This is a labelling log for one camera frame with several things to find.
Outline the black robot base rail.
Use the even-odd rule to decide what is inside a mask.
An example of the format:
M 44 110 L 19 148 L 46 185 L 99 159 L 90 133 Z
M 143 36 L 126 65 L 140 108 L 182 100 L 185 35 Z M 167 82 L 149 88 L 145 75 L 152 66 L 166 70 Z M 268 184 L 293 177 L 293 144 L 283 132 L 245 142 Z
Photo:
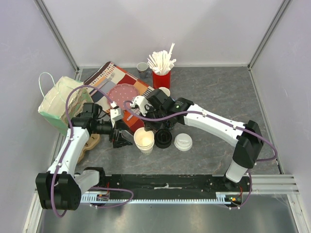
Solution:
M 112 174 L 100 178 L 99 187 L 135 191 L 177 189 L 197 192 L 247 192 L 250 178 L 243 176 L 234 183 L 224 176 L 210 174 Z

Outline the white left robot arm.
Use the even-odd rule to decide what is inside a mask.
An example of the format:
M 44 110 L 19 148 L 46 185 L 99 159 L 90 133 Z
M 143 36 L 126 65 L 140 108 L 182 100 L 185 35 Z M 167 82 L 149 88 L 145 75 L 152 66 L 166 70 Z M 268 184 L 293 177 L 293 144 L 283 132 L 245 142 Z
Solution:
M 82 195 L 94 188 L 105 189 L 107 180 L 102 167 L 87 167 L 78 177 L 74 171 L 83 147 L 92 134 L 108 135 L 114 140 L 115 134 L 125 125 L 124 113 L 115 103 L 110 110 L 110 120 L 100 120 L 102 107 L 85 103 L 82 112 L 69 121 L 64 144 L 55 161 L 45 173 L 38 173 L 35 184 L 41 207 L 50 210 L 76 210 Z

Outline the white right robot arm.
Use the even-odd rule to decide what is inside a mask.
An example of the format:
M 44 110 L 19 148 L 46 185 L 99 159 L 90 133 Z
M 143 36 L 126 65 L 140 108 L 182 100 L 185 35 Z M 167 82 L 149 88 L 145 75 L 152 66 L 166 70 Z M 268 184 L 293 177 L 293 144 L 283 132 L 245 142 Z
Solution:
M 135 96 L 125 100 L 123 106 L 129 112 L 138 109 L 136 116 L 143 120 L 146 130 L 170 130 L 179 123 L 208 132 L 231 146 L 234 153 L 223 178 L 223 187 L 234 191 L 247 170 L 252 169 L 261 152 L 264 141 L 258 124 L 233 121 L 211 113 L 185 98 L 173 99 L 162 90 L 155 89 L 148 96 Z

